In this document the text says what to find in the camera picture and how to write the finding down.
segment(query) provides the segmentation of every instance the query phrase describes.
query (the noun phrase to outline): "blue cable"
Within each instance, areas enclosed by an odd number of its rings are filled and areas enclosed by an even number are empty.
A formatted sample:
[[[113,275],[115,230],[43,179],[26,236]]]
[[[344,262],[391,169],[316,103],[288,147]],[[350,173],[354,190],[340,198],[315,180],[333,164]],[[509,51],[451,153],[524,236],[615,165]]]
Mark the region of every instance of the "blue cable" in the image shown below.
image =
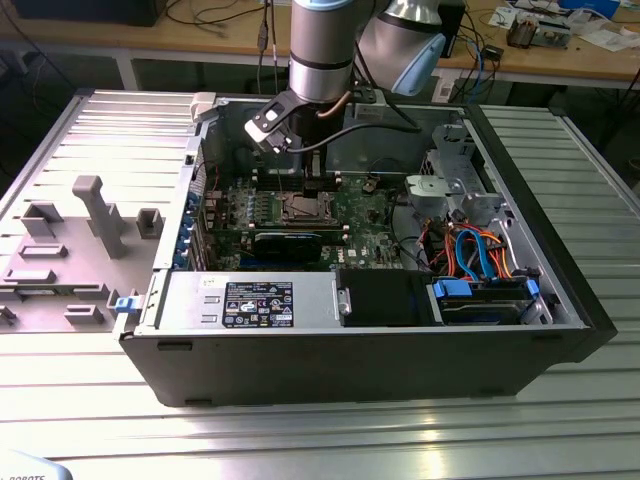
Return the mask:
[[[467,38],[467,42],[473,45],[473,48],[476,51],[476,59],[478,60],[478,76],[476,77],[476,83],[471,90],[471,97],[469,98],[469,103],[473,103],[473,100],[478,93],[478,87],[480,86],[480,79],[482,77],[482,71],[484,70],[484,62],[482,60],[482,54],[480,53],[480,48],[478,48],[478,45],[476,45],[476,43],[469,38]]]
[[[473,230],[462,230],[458,234],[458,238],[456,238],[456,260],[462,268],[472,279],[474,282],[479,280],[476,272],[467,267],[464,259],[462,258],[462,240],[464,237],[468,235],[473,235],[476,239],[476,243],[478,244],[478,257],[480,258],[480,266],[482,266],[482,272],[487,278],[494,278],[496,276],[493,267],[491,266],[491,262],[487,258],[487,246],[484,244],[484,240],[478,232],[474,232]]]

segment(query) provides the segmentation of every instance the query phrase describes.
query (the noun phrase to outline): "computer tower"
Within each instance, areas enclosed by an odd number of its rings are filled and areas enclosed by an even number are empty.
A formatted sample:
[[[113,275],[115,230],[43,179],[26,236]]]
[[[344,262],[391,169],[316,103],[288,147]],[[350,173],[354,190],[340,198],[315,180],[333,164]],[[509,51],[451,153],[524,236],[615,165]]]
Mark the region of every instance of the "computer tower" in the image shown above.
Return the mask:
[[[167,0],[14,0],[22,18],[152,27]]]
[[[464,16],[464,0],[440,0],[438,14],[442,19],[442,34],[447,42],[442,50],[441,58],[449,58],[456,44],[456,35],[460,29],[460,23]]]

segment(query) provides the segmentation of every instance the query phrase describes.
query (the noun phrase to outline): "workbench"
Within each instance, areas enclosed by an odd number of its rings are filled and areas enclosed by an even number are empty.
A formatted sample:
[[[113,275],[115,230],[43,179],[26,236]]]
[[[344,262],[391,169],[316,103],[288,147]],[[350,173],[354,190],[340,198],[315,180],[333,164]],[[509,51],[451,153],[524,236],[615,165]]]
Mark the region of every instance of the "workbench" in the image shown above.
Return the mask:
[[[194,0],[197,9],[215,4],[218,0]],[[506,30],[487,25],[490,10],[500,5],[498,0],[471,0],[471,16],[478,31],[487,42],[505,50],[497,80],[600,88],[627,88],[640,64],[637,49],[612,53],[580,38],[573,38],[569,48],[555,50],[533,47],[519,50],[506,45]],[[234,6],[221,10],[220,17],[230,16],[259,4],[254,0],[239,0]],[[172,9],[174,17],[191,21],[189,2],[183,1]],[[640,13],[620,10],[617,22],[640,21]],[[45,52],[102,56],[115,59],[123,87],[139,90],[140,85],[132,64],[134,59],[171,60],[202,63],[256,65],[256,46],[261,15],[251,13],[227,23],[222,34],[211,33],[193,25],[182,25],[163,16],[154,27],[95,24],[52,20],[17,19],[20,28]],[[291,9],[276,8],[278,64],[286,65],[289,56]],[[32,50],[0,15],[0,53],[19,53]],[[265,55],[265,65],[273,65],[271,55]],[[441,59],[434,76],[439,82],[433,96],[436,102],[449,98],[453,82],[466,77],[474,60],[462,41],[456,43],[453,55]]]

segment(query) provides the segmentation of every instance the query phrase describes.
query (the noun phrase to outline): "blue latch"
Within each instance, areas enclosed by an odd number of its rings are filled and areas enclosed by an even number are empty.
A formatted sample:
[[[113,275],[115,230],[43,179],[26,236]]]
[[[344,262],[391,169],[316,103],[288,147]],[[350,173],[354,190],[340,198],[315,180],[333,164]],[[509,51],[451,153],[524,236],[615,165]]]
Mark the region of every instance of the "blue latch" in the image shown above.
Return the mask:
[[[535,280],[527,280],[527,288],[529,289],[529,293],[533,298],[536,298],[540,295],[540,288]]]
[[[136,313],[138,302],[137,297],[120,297],[116,300],[114,310],[118,313]]]
[[[436,298],[473,296],[471,286],[466,280],[438,280],[433,290]]]

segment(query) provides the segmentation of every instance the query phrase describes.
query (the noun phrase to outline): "wooden tabletop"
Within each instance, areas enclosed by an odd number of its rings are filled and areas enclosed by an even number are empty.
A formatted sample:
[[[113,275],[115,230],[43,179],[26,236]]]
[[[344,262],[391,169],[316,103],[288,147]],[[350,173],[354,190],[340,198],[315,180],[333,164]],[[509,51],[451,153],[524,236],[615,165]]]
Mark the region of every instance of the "wooden tabletop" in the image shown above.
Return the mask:
[[[228,0],[191,0],[196,9],[222,6]],[[640,66],[640,51],[625,49],[616,53],[596,47],[580,38],[572,38],[568,49],[532,47],[521,50],[508,47],[506,30],[491,27],[487,22],[491,10],[499,0],[469,0],[471,16],[486,42],[504,49],[500,71],[539,75],[555,75],[611,80],[632,80]],[[255,0],[239,0],[234,6],[206,14],[214,20],[259,7]],[[189,0],[183,0],[172,9],[172,15],[184,21],[192,21]],[[34,41],[39,43],[73,44],[83,46],[125,47],[172,51],[192,51],[226,54],[257,54],[256,40],[261,13],[255,12],[230,20],[225,28],[205,31],[193,25],[182,25],[163,15],[154,27],[129,27],[125,25],[66,22],[53,20],[22,20],[18,25]],[[639,13],[626,10],[614,17],[618,22],[640,21]],[[278,53],[288,55],[291,10],[276,8],[276,33]],[[19,38],[0,15],[0,39]],[[441,59],[439,67],[472,68],[473,58],[463,42],[458,41],[451,58]]]

